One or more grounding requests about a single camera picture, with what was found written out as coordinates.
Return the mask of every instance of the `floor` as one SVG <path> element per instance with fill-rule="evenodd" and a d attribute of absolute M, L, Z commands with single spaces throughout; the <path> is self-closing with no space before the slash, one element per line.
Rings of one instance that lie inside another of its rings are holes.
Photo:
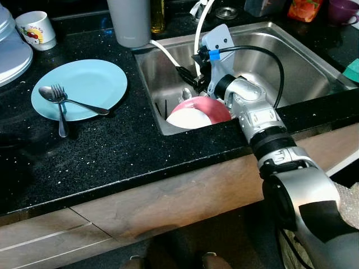
<path fill-rule="evenodd" d="M 359 160 L 332 176 L 350 187 Z M 264 201 L 212 217 L 149 240 L 62 267 L 62 269 L 119 269 L 133 255 L 146 257 L 151 269 L 195 269 L 198 255 L 216 252 L 233 269 L 284 269 L 274 223 Z"/>

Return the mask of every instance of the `light blue plate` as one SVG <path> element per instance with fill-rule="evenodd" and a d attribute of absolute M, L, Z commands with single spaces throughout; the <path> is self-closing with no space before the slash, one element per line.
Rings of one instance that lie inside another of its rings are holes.
<path fill-rule="evenodd" d="M 42 116 L 59 120 L 58 105 L 39 94 L 41 86 L 60 84 L 69 99 L 110 109 L 126 92 L 127 78 L 121 68 L 103 60 L 80 60 L 66 63 L 43 76 L 31 94 L 34 109 Z M 69 102 L 62 103 L 66 120 L 81 120 L 96 116 L 95 112 Z"/>

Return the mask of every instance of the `white mug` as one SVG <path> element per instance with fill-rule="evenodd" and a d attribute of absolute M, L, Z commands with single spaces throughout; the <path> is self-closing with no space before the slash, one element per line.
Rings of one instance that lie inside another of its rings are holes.
<path fill-rule="evenodd" d="M 51 49 L 56 45 L 56 35 L 44 11 L 31 11 L 15 19 L 18 31 L 36 50 Z"/>

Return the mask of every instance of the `purple mug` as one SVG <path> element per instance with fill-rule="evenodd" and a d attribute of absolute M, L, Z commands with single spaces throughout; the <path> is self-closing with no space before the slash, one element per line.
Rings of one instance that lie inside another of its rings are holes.
<path fill-rule="evenodd" d="M 351 25 L 359 21 L 356 14 L 359 10 L 359 4 L 350 0 L 330 0 L 328 7 L 329 24 L 333 26 Z M 350 24 L 348 21 L 355 17 L 355 21 Z"/>

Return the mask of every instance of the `kitchen sink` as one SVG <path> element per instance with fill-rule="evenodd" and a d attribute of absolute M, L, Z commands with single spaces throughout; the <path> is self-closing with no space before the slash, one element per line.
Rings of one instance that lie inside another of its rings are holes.
<path fill-rule="evenodd" d="M 300 103 L 336 92 L 354 89 L 355 85 L 331 65 L 290 36 L 276 24 L 261 22 L 229 29 L 234 45 L 252 45 L 273 52 L 284 67 L 284 89 L 278 107 Z M 195 74 L 194 35 L 159 40 L 177 62 Z M 187 131 L 165 121 L 178 105 L 182 90 L 187 87 L 193 96 L 198 93 L 178 75 L 165 54 L 152 45 L 132 51 L 139 67 L 141 79 L 159 129 L 164 135 Z M 264 81 L 278 90 L 278 66 L 270 56 L 253 50 L 236 51 L 234 61 L 236 76 L 248 80 Z M 268 92 L 269 101 L 277 92 Z"/>

